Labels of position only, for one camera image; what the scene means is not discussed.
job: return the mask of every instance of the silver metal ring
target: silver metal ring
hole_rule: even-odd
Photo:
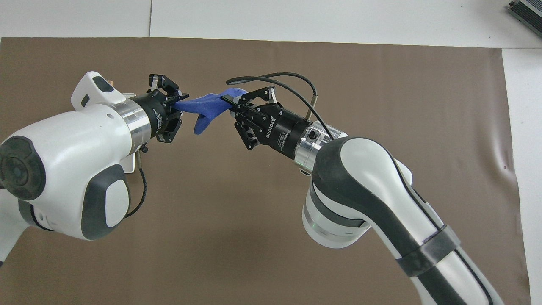
[[[127,98],[125,101],[116,104],[104,103],[104,105],[120,114],[124,122],[126,122],[132,136],[132,148],[129,155],[151,139],[151,121],[143,108],[136,102]]]
[[[332,126],[327,126],[334,139],[345,137],[346,134]],[[312,123],[306,129],[295,148],[294,162],[302,170],[312,173],[316,154],[322,146],[331,141],[326,130],[319,121]]]

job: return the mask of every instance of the robotiq logo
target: robotiq logo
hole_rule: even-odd
[[[269,138],[271,136],[271,131],[273,130],[273,125],[275,125],[276,119],[274,117],[271,117],[271,123],[269,123],[269,129],[267,129],[266,138]]]

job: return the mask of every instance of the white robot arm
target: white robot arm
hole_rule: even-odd
[[[300,77],[264,76],[279,75]],[[270,78],[240,77],[227,84],[252,80],[283,86],[309,105],[297,92]],[[313,90],[314,101],[317,94]],[[269,103],[255,105],[255,98]],[[326,126],[319,116],[313,123],[308,116],[288,111],[277,103],[274,87],[223,100],[232,105],[235,128],[247,149],[269,145],[293,159],[303,173],[312,174],[302,221],[316,242],[342,248],[374,228],[414,283],[424,305],[503,304],[461,249],[455,233],[412,188],[408,168],[380,144],[348,137]]]
[[[134,171],[134,153],[152,137],[171,143],[182,112],[170,106],[188,97],[164,75],[151,74],[149,84],[147,94],[121,94],[88,72],[71,98],[76,111],[0,145],[0,262],[29,225],[85,240],[119,225],[130,204],[125,173]]]

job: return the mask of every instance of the black wire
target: black wire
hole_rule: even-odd
[[[269,74],[264,74],[264,75],[260,75],[260,77],[277,77],[277,76],[292,76],[292,77],[297,77],[297,78],[300,78],[302,80],[304,80],[312,89],[312,95],[314,95],[315,97],[318,96],[318,93],[316,92],[316,87],[314,87],[314,85],[312,84],[311,80],[309,80],[308,78],[306,78],[305,76],[299,74],[299,73],[293,73],[293,72],[277,72],[277,73],[269,73]],[[251,80],[244,80],[244,81],[239,81],[239,82],[235,82],[234,84],[232,85],[236,85],[236,84],[244,84],[245,82],[249,82]]]
[[[283,82],[280,82],[280,81],[277,81],[277,80],[274,80],[274,79],[268,78],[268,77],[234,77],[234,78],[228,79],[226,81],[226,85],[236,85],[236,84],[241,84],[242,82],[249,82],[249,81],[254,81],[254,80],[270,82],[272,84],[279,85],[279,86],[283,87],[284,89],[292,92],[295,96],[297,96],[299,99],[301,99],[301,101],[303,101],[303,103],[305,103],[305,105],[309,108],[309,110],[314,114],[316,119],[318,119],[318,121],[320,121],[320,123],[322,124],[322,127],[324,127],[325,131],[330,136],[331,140],[334,140],[333,136],[331,135],[330,130],[327,128],[326,123],[324,123],[324,120],[322,120],[322,118],[316,112],[316,110],[313,108],[313,106],[311,106],[311,104],[309,102],[307,102],[307,100],[302,95],[300,95],[296,90],[292,89],[290,86],[284,84]]]
[[[139,173],[141,174],[141,179],[143,180],[143,195],[141,196],[141,201],[139,201],[139,204],[137,205],[137,207],[135,207],[135,209],[133,209],[128,214],[126,214],[124,218],[128,218],[134,215],[134,213],[137,212],[137,210],[139,210],[141,205],[143,205],[143,201],[145,201],[145,197],[147,196],[147,179],[145,178],[145,173],[143,173],[143,168],[141,167],[139,168]]]

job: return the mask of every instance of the white wall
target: white wall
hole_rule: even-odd
[[[507,3],[0,0],[0,37],[169,36],[510,48],[503,50],[503,60],[514,161],[532,304],[541,305],[542,39],[508,16]]]

